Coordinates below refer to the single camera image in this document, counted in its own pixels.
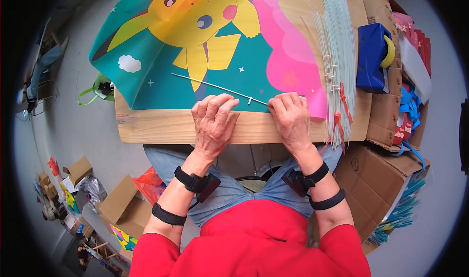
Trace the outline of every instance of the green bag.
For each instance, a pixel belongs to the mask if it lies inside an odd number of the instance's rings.
[[[99,73],[97,75],[96,80],[94,81],[93,87],[86,89],[85,91],[81,92],[78,96],[78,104],[79,105],[88,105],[94,101],[97,97],[107,100],[107,101],[114,101],[114,85],[111,88],[111,80],[106,77],[105,75]],[[90,93],[91,91],[94,92],[95,96],[91,99],[88,103],[81,103],[80,97]]]

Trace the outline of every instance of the hand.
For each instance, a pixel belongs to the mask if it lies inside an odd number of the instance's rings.
[[[314,146],[309,139],[310,114],[305,97],[296,92],[282,93],[270,99],[267,107],[283,144],[294,157]]]
[[[225,149],[233,133],[239,113],[230,111],[239,104],[228,94],[210,95],[191,109],[196,124],[196,155],[211,163]]]

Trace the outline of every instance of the red cheek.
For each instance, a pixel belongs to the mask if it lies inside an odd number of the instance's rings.
[[[229,5],[223,10],[223,17],[226,20],[233,20],[236,16],[237,10],[238,10],[238,7],[236,5],[234,4]]]

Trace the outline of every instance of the wooden table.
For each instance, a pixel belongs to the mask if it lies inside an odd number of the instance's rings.
[[[313,7],[324,13],[322,0],[310,0]],[[308,0],[278,0],[278,3],[296,28],[306,37],[319,66],[321,81],[325,87],[325,71],[319,38],[309,8]],[[362,0],[347,0],[355,31],[355,48],[358,59],[358,27],[367,25]],[[312,33],[302,20],[311,28]],[[131,111],[122,95],[114,91],[117,127],[120,139],[129,144],[193,144],[195,127],[188,109],[149,109]],[[356,90],[355,114],[351,141],[363,141],[368,130],[372,95]],[[312,142],[324,142],[326,121],[311,121],[309,136]],[[270,113],[241,112],[231,138],[232,144],[281,143]]]

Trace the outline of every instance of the jeans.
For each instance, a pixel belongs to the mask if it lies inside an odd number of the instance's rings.
[[[39,79],[41,78],[42,73],[45,71],[46,67],[58,60],[61,55],[62,53],[60,51],[60,46],[56,45],[51,50],[46,52],[41,58],[39,58],[32,72],[31,84],[26,89],[28,99],[38,98]]]
[[[193,148],[191,145],[144,144],[144,150],[155,171],[164,183],[168,185],[174,177],[174,170],[184,163]],[[326,147],[322,159],[329,167],[331,173],[336,168],[341,154],[341,146],[338,146],[336,150],[332,150],[330,145]],[[191,217],[198,227],[201,227],[210,218],[234,205],[249,200],[271,200],[289,206],[308,218],[313,213],[313,208],[309,204],[309,198],[300,197],[282,180],[282,176],[291,168],[294,168],[296,171],[300,170],[294,158],[287,160],[269,178],[260,192],[250,194],[236,179],[224,173],[220,168],[211,165],[208,173],[212,173],[220,179],[220,186],[203,203],[199,203],[189,210],[187,215]],[[196,197],[194,195],[191,205],[195,202]]]

